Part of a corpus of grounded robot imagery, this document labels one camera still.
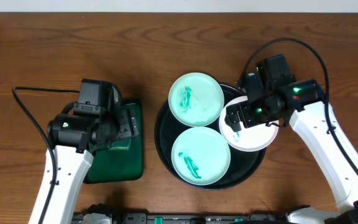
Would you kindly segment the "white plate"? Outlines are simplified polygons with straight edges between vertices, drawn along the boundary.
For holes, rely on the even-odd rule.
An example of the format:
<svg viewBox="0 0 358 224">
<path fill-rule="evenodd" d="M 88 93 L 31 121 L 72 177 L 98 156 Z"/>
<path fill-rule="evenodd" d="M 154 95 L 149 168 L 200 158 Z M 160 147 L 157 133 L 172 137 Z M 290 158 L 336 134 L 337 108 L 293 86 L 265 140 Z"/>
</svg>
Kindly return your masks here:
<svg viewBox="0 0 358 224">
<path fill-rule="evenodd" d="M 244 125 L 241 124 L 242 129 L 239 132 L 234 132 L 224 121 L 226 108 L 228 106 L 246 100 L 246 96 L 240 96 L 224 106 L 218 121 L 219 131 L 231 147 L 245 152 L 259 151 L 273 142 L 278 133 L 277 126 L 271 125 L 268 127 L 264 124 L 260 124 L 251 128 L 245 128 Z"/>
</svg>

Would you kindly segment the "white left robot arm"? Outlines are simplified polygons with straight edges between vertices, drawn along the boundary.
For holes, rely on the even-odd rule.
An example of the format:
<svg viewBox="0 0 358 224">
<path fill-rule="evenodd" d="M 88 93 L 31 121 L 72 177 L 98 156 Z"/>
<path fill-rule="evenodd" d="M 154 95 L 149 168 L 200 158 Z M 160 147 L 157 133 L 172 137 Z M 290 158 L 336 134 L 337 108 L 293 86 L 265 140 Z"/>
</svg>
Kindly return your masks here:
<svg viewBox="0 0 358 224">
<path fill-rule="evenodd" d="M 30 223 L 70 223 L 96 153 L 130 148 L 139 129 L 135 111 L 122 109 L 121 101 L 115 84 L 84 78 L 78 100 L 49 122 L 44 176 Z"/>
</svg>

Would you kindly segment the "green sponge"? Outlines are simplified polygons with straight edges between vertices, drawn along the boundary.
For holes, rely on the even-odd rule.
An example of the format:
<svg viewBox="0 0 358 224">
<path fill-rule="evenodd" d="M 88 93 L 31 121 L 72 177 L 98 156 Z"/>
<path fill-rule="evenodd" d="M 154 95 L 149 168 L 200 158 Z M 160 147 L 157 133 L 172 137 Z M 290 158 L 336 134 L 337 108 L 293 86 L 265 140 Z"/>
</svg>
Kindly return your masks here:
<svg viewBox="0 0 358 224">
<path fill-rule="evenodd" d="M 125 138 L 125 139 L 120 139 L 118 141 L 114 141 L 112 143 L 112 145 L 109 147 L 109 150 L 111 151 L 118 151 L 118 150 L 122 150 L 122 151 L 128 151 L 129 148 L 131 147 L 131 138 Z"/>
</svg>

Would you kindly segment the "mint plate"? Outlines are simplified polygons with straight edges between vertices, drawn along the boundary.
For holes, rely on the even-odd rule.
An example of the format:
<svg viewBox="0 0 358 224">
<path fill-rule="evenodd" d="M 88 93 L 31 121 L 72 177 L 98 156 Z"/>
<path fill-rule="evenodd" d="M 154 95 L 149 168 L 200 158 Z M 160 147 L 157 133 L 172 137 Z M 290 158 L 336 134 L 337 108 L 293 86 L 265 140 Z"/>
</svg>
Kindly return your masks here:
<svg viewBox="0 0 358 224">
<path fill-rule="evenodd" d="M 191 127 L 216 121 L 224 107 L 224 93 L 211 76 L 191 72 L 179 77 L 170 88 L 168 106 L 173 116 Z"/>
<path fill-rule="evenodd" d="M 207 127 L 190 128 L 175 140 L 171 160 L 176 173 L 189 184 L 213 184 L 226 174 L 231 152 L 217 131 Z"/>
</svg>

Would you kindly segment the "black round tray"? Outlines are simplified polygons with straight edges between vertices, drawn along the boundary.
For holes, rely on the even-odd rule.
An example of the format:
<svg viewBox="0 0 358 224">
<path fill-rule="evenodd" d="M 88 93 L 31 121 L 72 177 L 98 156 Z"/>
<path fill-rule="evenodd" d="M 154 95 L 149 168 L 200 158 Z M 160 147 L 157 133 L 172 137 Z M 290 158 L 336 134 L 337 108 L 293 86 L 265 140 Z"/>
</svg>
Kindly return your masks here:
<svg viewBox="0 0 358 224">
<path fill-rule="evenodd" d="M 176 138 L 189 127 L 179 122 L 170 111 L 168 103 L 164 103 L 158 113 L 155 124 L 155 147 L 160 160 L 167 170 L 178 180 L 185 182 L 175 171 L 171 151 Z M 192 187 L 204 190 L 222 190 L 241 184 L 247 180 L 262 163 L 266 149 L 255 152 L 243 152 L 230 147 L 231 163 L 225 175 L 217 182 L 209 185 L 195 185 Z"/>
</svg>

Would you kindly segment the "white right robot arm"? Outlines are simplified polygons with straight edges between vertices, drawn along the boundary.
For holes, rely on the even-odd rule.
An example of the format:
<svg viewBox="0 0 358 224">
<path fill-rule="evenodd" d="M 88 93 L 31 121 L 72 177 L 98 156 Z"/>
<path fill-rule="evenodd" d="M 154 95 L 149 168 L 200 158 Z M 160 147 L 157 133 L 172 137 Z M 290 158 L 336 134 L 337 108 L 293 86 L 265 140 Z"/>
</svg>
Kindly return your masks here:
<svg viewBox="0 0 358 224">
<path fill-rule="evenodd" d="M 287 223 L 358 223 L 358 153 L 344 134 L 327 93 L 314 79 L 296 80 L 280 54 L 243 72 L 238 87 L 247 100 L 228 106 L 225 123 L 235 132 L 279 119 L 301 137 L 333 192 L 338 213 L 301 206 L 287 212 Z"/>
</svg>

